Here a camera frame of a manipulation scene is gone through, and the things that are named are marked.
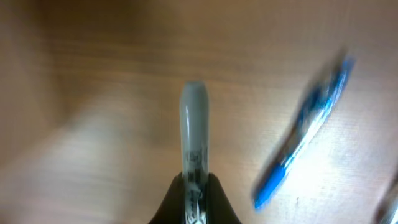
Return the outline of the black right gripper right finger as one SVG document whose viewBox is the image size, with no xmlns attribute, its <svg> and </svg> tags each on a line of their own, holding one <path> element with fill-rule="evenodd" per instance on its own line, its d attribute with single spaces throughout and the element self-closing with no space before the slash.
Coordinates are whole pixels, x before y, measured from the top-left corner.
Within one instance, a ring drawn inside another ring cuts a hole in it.
<svg viewBox="0 0 398 224">
<path fill-rule="evenodd" d="M 209 224 L 241 224 L 216 175 L 209 173 L 206 190 Z"/>
</svg>

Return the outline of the grey permanent marker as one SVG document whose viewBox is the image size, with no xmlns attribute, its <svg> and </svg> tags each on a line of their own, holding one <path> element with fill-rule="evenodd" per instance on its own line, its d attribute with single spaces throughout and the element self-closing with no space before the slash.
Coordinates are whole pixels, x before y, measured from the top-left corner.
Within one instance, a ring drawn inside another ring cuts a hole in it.
<svg viewBox="0 0 398 224">
<path fill-rule="evenodd" d="M 186 82 L 180 95 L 185 223 L 207 223 L 209 100 L 201 81 Z"/>
</svg>

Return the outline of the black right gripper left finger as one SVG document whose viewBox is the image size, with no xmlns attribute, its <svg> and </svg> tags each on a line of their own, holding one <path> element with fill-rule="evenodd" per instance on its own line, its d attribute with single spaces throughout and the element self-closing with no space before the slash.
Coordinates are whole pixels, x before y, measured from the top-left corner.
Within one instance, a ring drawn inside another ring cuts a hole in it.
<svg viewBox="0 0 398 224">
<path fill-rule="evenodd" d="M 149 224 L 182 224 L 185 221 L 185 185 L 182 173 L 176 175 Z"/>
</svg>

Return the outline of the blue ballpoint pen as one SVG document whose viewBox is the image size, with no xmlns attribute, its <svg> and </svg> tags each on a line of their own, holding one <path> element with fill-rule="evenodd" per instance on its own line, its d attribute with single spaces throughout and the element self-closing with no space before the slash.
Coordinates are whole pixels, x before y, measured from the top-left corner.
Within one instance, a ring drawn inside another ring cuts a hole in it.
<svg viewBox="0 0 398 224">
<path fill-rule="evenodd" d="M 285 138 L 256 184 L 252 195 L 254 209 L 260 210 L 272 200 L 294 162 L 330 117 L 354 65 L 355 59 L 347 54 L 346 49 L 341 49 L 308 84 Z"/>
</svg>

